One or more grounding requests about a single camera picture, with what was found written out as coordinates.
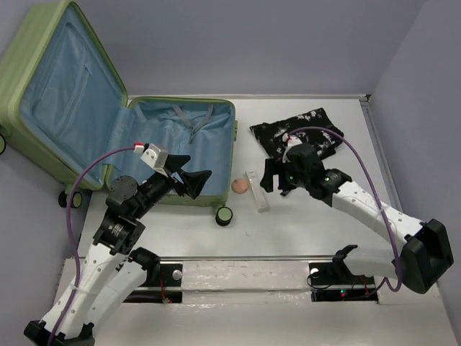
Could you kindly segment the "white rectangular tube box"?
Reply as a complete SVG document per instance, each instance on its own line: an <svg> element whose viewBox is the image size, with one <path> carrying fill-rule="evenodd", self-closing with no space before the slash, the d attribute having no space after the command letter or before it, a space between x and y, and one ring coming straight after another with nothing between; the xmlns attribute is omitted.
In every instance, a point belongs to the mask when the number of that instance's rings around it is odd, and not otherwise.
<svg viewBox="0 0 461 346"><path fill-rule="evenodd" d="M260 187L259 178L257 173L254 170L246 171L246 177L249 182L249 186L251 188L251 192L254 197L254 202L256 206L256 210L259 213L263 213L269 210L269 204L265 197L264 191Z"/></svg>

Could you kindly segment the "round pink compact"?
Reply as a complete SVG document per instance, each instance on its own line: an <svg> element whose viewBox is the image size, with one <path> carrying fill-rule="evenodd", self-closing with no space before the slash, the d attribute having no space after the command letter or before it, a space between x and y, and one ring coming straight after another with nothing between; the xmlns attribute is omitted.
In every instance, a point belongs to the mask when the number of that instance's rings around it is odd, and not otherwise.
<svg viewBox="0 0 461 346"><path fill-rule="evenodd" d="M234 193L244 194L249 189L249 184L246 179L238 178L233 180L231 188Z"/></svg>

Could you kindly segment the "black white patterned clothing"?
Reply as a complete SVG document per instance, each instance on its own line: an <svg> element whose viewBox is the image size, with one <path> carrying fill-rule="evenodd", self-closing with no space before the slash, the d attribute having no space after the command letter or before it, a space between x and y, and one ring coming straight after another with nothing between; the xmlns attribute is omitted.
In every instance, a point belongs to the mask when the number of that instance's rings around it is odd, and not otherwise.
<svg viewBox="0 0 461 346"><path fill-rule="evenodd" d="M344 133L330 121L322 107L274 123L252 125L249 129L270 158L282 159L287 147L283 141L284 135L304 127L322 127L344 137ZM318 152L321 159L333 156L336 153L336 148L342 143L338 137L323 130L301 131L295 136L303 143L309 143Z"/></svg>

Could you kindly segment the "green hard-shell suitcase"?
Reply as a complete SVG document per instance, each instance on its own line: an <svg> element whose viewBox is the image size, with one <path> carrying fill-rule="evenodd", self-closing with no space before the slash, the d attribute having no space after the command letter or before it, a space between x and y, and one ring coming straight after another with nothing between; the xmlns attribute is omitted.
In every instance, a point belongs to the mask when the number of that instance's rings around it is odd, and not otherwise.
<svg viewBox="0 0 461 346"><path fill-rule="evenodd" d="M187 172L211 170L196 199L170 192L169 205L211 207L218 221L231 184L236 109L224 99L141 96L127 90L74 1L34 4L1 58L1 144L59 181L61 207L79 207L74 183L109 187L122 176L145 181L150 169L125 147L153 143L190 155Z"/></svg>

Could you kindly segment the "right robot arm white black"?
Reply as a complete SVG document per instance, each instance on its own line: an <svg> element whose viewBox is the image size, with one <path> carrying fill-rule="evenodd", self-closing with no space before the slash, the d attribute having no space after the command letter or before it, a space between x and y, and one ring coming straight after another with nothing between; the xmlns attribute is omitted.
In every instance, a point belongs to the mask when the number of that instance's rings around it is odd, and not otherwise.
<svg viewBox="0 0 461 346"><path fill-rule="evenodd" d="M350 244L335 253L331 273L347 283L356 275L392 278L415 293L426 293L453 265L447 230L433 218L408 216L361 188L348 174L324 167L307 143L287 148L283 159L266 159L260 182L266 192L303 188L327 206L365 225L390 244L372 253Z"/></svg>

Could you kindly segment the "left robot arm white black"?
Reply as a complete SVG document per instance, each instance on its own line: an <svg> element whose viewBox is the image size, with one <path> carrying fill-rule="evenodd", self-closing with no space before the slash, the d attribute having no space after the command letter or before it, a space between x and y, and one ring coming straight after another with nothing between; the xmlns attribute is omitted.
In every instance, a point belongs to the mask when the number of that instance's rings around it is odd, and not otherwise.
<svg viewBox="0 0 461 346"><path fill-rule="evenodd" d="M135 245L145 229L140 219L171 190L199 196L212 172L184 171L189 160L168 155L142 184L127 175L112 182L107 211L74 281L43 318L29 322L26 338L35 345L93 345L121 303L141 284L158 280L159 256Z"/></svg>

